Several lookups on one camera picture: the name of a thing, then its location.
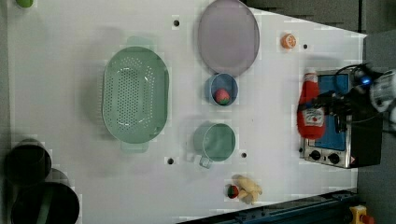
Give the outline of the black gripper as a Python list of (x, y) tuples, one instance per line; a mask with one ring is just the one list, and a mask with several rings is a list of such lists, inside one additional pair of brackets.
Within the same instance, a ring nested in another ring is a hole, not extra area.
[(365, 122), (370, 117), (369, 100), (366, 93), (351, 90), (348, 93), (328, 91), (322, 98), (313, 98), (299, 103), (299, 110), (325, 107), (326, 114), (334, 117), (334, 129), (337, 133), (345, 132), (350, 124)]

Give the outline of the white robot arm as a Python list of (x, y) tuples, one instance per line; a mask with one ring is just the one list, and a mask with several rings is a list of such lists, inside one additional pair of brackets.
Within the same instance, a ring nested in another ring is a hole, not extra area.
[[(340, 89), (337, 78), (350, 69), (351, 87), (348, 92)], [(345, 66), (332, 77), (334, 89), (319, 93), (298, 104), (298, 112), (323, 109), (325, 115), (335, 118), (339, 131), (347, 125), (382, 118), (388, 128), (385, 133), (395, 133), (395, 70), (377, 72), (366, 63)]]

